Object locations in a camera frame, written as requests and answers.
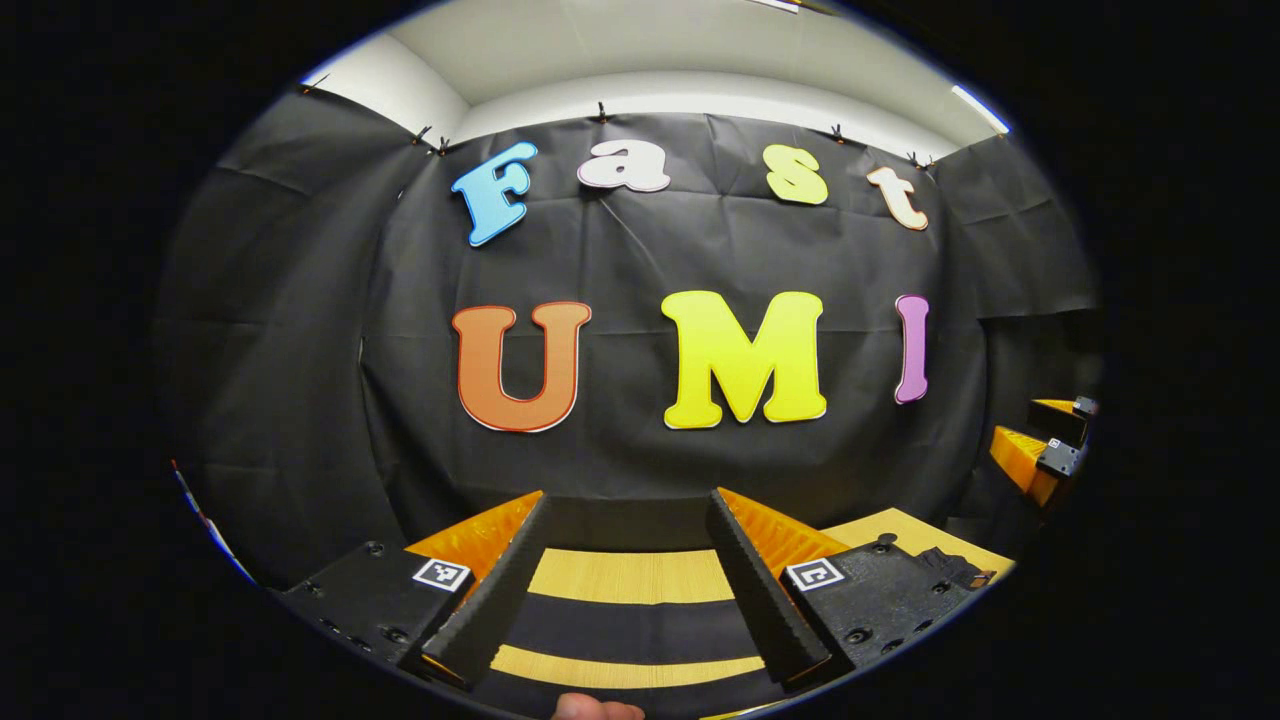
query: yellow letter m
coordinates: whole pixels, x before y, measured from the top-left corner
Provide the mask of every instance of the yellow letter m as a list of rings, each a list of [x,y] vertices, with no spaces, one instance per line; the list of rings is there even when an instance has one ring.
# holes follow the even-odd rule
[[[773,375],[773,397],[764,416],[773,423],[813,420],[827,413],[818,393],[818,316],[822,300],[808,292],[782,292],[764,313],[751,342],[724,299],[716,292],[677,292],[662,301],[662,314],[680,333],[680,384],[663,419],[668,428],[713,428],[723,411],[712,402],[712,373],[739,423],[755,414]]]

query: orange letter u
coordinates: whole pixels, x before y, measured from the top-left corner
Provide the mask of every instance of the orange letter u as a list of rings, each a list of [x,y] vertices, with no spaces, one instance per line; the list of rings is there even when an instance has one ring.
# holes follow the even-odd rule
[[[458,331],[458,398],[475,421],[494,430],[536,433],[559,424],[577,398],[577,331],[591,319],[581,302],[547,302],[534,309],[545,333],[543,391],[517,400],[502,389],[502,338],[516,324],[511,307],[484,305],[453,316]]]

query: striped surface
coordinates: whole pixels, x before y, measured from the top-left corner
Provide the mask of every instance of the striped surface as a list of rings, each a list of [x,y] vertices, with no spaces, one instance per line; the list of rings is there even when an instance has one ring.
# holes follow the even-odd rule
[[[996,570],[996,580],[1014,565],[892,509],[823,533],[851,547],[893,533],[913,555],[938,547]],[[640,705],[648,720],[736,714],[786,697],[764,671],[713,550],[547,550],[474,697],[540,717],[570,691]]]

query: finger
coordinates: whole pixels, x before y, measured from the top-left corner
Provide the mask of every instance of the finger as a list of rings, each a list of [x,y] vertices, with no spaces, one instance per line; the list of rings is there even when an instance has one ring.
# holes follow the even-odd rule
[[[604,712],[607,720],[644,720],[644,711],[634,705],[621,702],[605,702]]]
[[[582,693],[564,693],[556,703],[552,720],[612,720],[600,701]]]

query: blue letter f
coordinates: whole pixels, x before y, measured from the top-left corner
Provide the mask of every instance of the blue letter f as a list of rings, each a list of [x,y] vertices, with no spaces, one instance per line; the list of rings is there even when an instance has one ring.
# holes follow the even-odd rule
[[[471,247],[489,242],[493,236],[516,224],[525,217],[524,202],[508,202],[506,192],[516,195],[529,192],[529,170],[516,160],[527,160],[538,155],[531,142],[517,142],[453,183],[453,192],[462,192],[471,210]],[[498,169],[507,165],[498,178]]]

